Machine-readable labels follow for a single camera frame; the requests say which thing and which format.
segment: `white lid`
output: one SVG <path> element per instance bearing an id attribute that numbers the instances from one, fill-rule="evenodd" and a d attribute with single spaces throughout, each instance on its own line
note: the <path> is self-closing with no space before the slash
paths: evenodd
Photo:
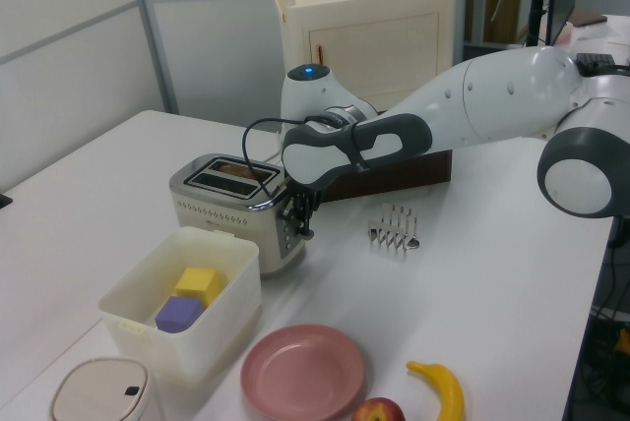
<path id="1" fill-rule="evenodd" d="M 120 421 L 140 415 L 149 374 L 138 362 L 127 359 L 95 359 L 76 367 L 52 400 L 53 421 Z"/>

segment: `purple block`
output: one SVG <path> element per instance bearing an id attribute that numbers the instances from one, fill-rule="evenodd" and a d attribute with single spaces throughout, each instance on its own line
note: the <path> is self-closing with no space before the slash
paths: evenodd
<path id="1" fill-rule="evenodd" d="M 157 328 L 171 333 L 186 331 L 203 312 L 204 307 L 197 298 L 171 296 L 157 313 Z"/>

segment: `white wall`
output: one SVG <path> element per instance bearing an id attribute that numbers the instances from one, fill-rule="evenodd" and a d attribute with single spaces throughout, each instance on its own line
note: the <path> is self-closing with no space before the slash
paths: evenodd
<path id="1" fill-rule="evenodd" d="M 274 0 L 149 5 L 180 114 L 241 126 L 280 115 L 284 63 Z"/>
<path id="2" fill-rule="evenodd" d="M 0 193 L 163 109 L 137 0 L 0 0 Z"/>

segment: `table surface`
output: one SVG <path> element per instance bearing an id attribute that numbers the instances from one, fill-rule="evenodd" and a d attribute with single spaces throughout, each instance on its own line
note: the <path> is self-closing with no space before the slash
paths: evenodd
<path id="1" fill-rule="evenodd" d="M 240 153 L 242 129 L 144 112 L 7 193 L 0 210 L 0 419 L 42 419 L 63 377 L 117 354 L 96 302 L 177 228 L 170 176 L 199 155 Z M 252 158 L 276 148 L 253 131 Z M 303 262 L 263 281 L 250 339 L 196 390 L 158 380 L 167 419 L 258 420 L 239 371 L 267 333 L 318 323 L 360 347 L 367 395 L 408 419 L 439 398 L 405 368 L 442 363 L 459 377 L 467 419 L 559 420 L 599 275 L 610 220 L 585 220 L 538 190 L 543 142 L 455 150 L 452 181 L 323 205 Z M 417 210 L 417 250 L 370 244 L 381 204 Z"/>
<path id="2" fill-rule="evenodd" d="M 630 60 L 630 17 L 609 16 L 605 23 L 569 27 L 570 35 L 565 42 L 556 44 L 573 57 L 579 52 L 611 54 L 619 65 L 628 65 Z"/>

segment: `banana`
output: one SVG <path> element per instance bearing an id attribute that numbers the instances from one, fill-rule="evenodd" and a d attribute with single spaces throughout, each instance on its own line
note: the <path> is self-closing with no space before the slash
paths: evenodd
<path id="1" fill-rule="evenodd" d="M 440 364 L 420 364 L 409 361 L 407 368 L 420 374 L 440 394 L 442 409 L 437 421 L 464 421 L 464 392 L 457 377 Z"/>

